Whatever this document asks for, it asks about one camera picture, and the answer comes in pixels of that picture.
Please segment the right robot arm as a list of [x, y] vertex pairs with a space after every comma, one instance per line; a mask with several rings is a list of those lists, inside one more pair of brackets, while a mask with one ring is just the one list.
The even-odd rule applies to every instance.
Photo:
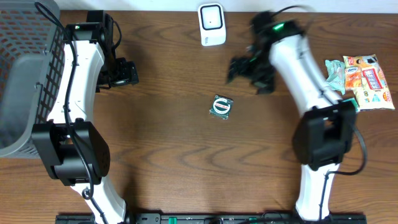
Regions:
[[259, 94], [268, 94], [274, 91], [275, 74], [282, 77], [300, 115], [292, 138], [301, 163], [300, 193], [292, 221], [346, 221], [330, 216], [328, 201], [334, 175], [351, 149], [356, 109], [327, 85], [306, 31], [294, 20], [277, 22], [275, 16], [264, 11], [252, 18], [251, 55], [231, 59], [227, 81], [245, 77]]

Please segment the orange Kleenex tissue pack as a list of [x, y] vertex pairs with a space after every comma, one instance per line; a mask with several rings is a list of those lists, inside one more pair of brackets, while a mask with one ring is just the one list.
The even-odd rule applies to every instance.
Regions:
[[345, 68], [345, 89], [355, 90], [362, 87], [361, 68], [348, 67]]

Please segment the white blue snack bag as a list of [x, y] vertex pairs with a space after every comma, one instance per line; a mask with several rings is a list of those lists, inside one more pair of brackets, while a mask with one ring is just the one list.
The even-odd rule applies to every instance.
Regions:
[[345, 68], [360, 67], [362, 87], [353, 90], [360, 110], [395, 110], [384, 72], [376, 54], [344, 56]]

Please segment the teal wet wipes pack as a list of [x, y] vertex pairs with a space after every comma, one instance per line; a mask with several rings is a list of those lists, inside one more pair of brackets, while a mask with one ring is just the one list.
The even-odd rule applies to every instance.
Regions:
[[338, 60], [325, 60], [326, 70], [328, 72], [327, 84], [333, 90], [340, 91], [345, 94], [345, 64]]

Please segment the green Kleenex tissue pack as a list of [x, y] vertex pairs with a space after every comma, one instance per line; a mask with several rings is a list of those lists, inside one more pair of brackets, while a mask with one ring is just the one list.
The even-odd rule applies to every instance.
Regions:
[[360, 112], [359, 105], [358, 105], [357, 101], [355, 100], [355, 98], [347, 98], [347, 99], [343, 100], [343, 102], [350, 102], [350, 103], [352, 103], [353, 106], [354, 106], [354, 108], [355, 108], [356, 113], [359, 113], [359, 112]]

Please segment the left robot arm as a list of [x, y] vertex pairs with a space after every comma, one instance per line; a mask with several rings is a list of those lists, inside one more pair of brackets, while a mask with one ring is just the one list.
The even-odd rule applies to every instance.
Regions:
[[110, 151], [93, 124], [95, 95], [100, 90], [139, 82], [136, 65], [116, 56], [118, 23], [104, 11], [88, 11], [86, 21], [63, 26], [43, 5], [39, 12], [63, 34], [65, 64], [55, 104], [43, 124], [32, 128], [42, 163], [52, 179], [71, 187], [92, 211], [65, 215], [63, 223], [134, 223], [126, 201], [108, 176]]

